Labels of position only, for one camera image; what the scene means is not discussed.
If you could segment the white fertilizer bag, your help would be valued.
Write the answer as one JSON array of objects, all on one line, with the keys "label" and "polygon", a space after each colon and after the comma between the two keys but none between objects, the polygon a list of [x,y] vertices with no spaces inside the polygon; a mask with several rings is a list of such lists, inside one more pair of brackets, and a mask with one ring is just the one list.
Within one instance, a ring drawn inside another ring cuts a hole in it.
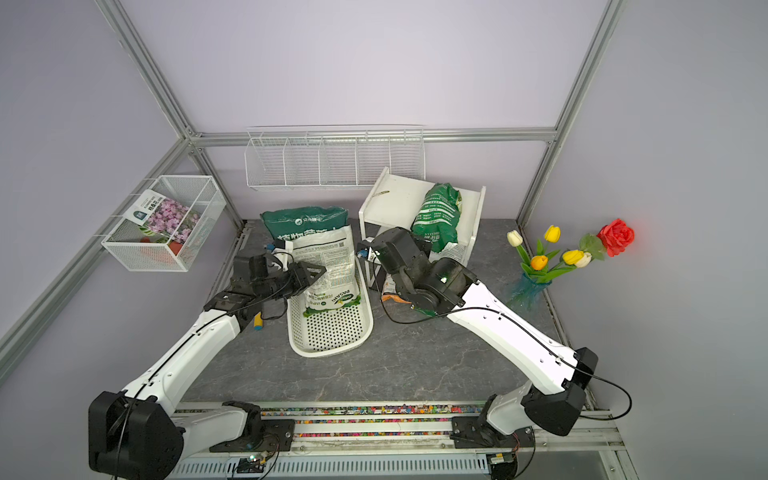
[{"label": "white fertilizer bag", "polygon": [[354,238],[349,225],[297,237],[287,241],[286,248],[296,261],[326,269],[303,294],[305,318],[360,303]]}]

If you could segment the green and white soil bag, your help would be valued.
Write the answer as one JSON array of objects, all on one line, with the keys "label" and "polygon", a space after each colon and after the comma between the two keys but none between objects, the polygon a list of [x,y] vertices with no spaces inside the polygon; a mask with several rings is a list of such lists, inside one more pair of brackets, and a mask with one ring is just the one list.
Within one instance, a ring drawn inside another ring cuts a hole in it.
[{"label": "green and white soil bag", "polygon": [[431,244],[431,251],[442,252],[458,242],[462,194],[450,183],[435,184],[424,196],[410,230]]}]

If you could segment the large dark green soil bag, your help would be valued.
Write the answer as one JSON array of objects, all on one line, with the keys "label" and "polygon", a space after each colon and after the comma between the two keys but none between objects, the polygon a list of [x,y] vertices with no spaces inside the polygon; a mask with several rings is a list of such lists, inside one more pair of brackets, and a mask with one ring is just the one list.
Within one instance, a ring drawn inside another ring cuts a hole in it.
[{"label": "large dark green soil bag", "polygon": [[348,215],[342,207],[306,206],[265,211],[260,218],[274,240],[291,241],[342,228],[348,223]]}]

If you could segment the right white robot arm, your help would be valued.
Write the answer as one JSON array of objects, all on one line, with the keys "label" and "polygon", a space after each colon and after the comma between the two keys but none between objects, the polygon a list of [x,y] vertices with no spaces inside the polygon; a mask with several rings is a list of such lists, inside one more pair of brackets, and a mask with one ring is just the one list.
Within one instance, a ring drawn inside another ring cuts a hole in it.
[{"label": "right white robot arm", "polygon": [[395,227],[359,245],[363,257],[379,264],[395,292],[412,306],[467,329],[511,361],[527,378],[524,386],[493,395],[460,441],[490,445],[524,427],[568,435],[580,418],[586,388],[598,357],[549,338],[505,306],[460,262],[429,258],[430,245]]}]

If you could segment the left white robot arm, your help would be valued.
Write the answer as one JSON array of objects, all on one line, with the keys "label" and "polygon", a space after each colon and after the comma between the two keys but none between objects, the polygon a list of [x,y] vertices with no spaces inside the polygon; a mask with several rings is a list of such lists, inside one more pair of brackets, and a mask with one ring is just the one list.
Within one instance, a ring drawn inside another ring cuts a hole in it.
[{"label": "left white robot arm", "polygon": [[214,357],[271,301],[313,286],[325,267],[266,253],[238,256],[230,284],[215,294],[190,329],[154,365],[118,392],[104,391],[88,409],[88,463],[115,479],[165,479],[178,462],[216,445],[243,441],[269,455],[289,448],[293,429],[262,421],[259,406],[227,401],[182,420],[172,416]]}]

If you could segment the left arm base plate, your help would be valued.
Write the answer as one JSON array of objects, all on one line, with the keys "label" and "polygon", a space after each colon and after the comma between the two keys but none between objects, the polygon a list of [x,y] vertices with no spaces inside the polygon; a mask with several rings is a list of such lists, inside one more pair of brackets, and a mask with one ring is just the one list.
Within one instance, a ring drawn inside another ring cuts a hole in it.
[{"label": "left arm base plate", "polygon": [[267,452],[285,453],[291,449],[296,423],[293,419],[266,419],[253,432],[216,444],[208,449],[211,453]]}]

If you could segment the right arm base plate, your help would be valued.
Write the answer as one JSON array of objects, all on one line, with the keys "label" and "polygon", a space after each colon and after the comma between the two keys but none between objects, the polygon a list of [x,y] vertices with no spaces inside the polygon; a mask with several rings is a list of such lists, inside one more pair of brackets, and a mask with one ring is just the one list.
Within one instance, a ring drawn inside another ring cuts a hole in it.
[{"label": "right arm base plate", "polygon": [[507,449],[518,450],[534,446],[534,431],[524,427],[512,434],[503,434],[478,416],[451,418],[450,439],[456,449]]}]

